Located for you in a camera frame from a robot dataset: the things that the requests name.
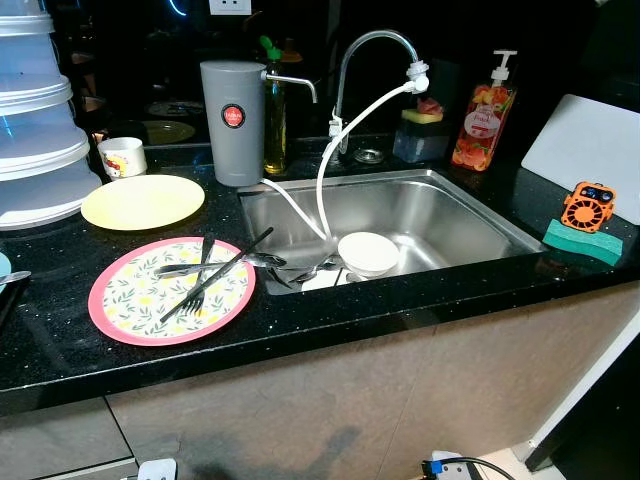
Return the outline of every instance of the floral plate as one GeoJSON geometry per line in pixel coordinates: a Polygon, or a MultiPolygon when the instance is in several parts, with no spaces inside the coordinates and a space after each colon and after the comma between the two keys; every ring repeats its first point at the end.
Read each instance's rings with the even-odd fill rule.
{"type": "MultiPolygon", "coordinates": [[[[209,262],[226,262],[240,250],[216,240],[209,262]]],[[[200,263],[201,237],[162,240],[140,247],[112,263],[93,284],[89,314],[106,335],[143,346],[174,345],[203,337],[231,321],[247,304],[255,287],[253,266],[238,262],[205,292],[197,314],[177,312],[165,323],[162,315],[182,300],[197,274],[158,278],[158,267],[200,263]]],[[[206,272],[205,278],[213,271],[206,272]]]]}

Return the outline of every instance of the white cutting board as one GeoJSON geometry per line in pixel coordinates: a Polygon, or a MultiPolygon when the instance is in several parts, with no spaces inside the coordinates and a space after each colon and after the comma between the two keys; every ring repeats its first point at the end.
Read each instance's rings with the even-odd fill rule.
{"type": "Polygon", "coordinates": [[[582,181],[617,192],[614,213],[640,224],[640,114],[565,95],[522,166],[573,191],[582,181]]]}

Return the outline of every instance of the stacked food container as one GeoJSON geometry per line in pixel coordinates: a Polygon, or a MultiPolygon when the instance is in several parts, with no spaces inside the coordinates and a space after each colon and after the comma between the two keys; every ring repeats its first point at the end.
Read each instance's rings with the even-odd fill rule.
{"type": "Polygon", "coordinates": [[[0,1],[0,230],[68,217],[101,184],[73,122],[52,31],[38,0],[0,1]]]}

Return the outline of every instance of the orange fan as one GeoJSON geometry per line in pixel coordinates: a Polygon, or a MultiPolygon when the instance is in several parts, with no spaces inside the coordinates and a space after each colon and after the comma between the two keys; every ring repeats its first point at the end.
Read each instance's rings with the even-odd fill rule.
{"type": "Polygon", "coordinates": [[[616,192],[600,183],[580,182],[564,201],[562,223],[583,232],[594,233],[613,215],[616,192]]]}

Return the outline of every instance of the faucet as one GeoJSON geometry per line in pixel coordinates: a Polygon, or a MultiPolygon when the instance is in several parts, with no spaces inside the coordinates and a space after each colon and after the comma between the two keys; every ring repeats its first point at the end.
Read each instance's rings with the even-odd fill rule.
{"type": "Polygon", "coordinates": [[[306,78],[287,77],[284,75],[272,75],[267,72],[262,72],[263,80],[274,80],[277,82],[297,83],[298,85],[306,85],[311,91],[311,100],[313,103],[318,103],[318,94],[316,93],[316,87],[310,80],[306,78]]]}
{"type": "MultiPolygon", "coordinates": [[[[399,42],[402,46],[404,46],[404,48],[407,49],[407,51],[409,52],[409,55],[411,55],[411,66],[409,67],[409,70],[407,70],[407,75],[412,80],[414,80],[420,75],[424,75],[424,73],[429,69],[429,66],[418,58],[418,53],[416,52],[416,49],[413,47],[413,45],[411,45],[411,42],[409,42],[409,40],[406,37],[404,37],[403,35],[401,35],[396,31],[373,30],[357,38],[349,46],[349,48],[347,48],[347,51],[345,52],[344,57],[342,57],[342,63],[340,64],[338,98],[336,100],[336,106],[334,107],[331,115],[332,119],[329,120],[329,136],[331,138],[337,137],[342,132],[343,122],[340,115],[342,114],[342,100],[344,98],[344,82],[345,82],[345,77],[347,75],[347,65],[349,64],[349,60],[351,59],[351,56],[358,49],[360,45],[362,45],[368,40],[371,40],[372,38],[390,38],[392,40],[399,42]]],[[[343,154],[347,151],[348,140],[349,140],[349,137],[347,136],[340,143],[340,152],[343,154]]]]}

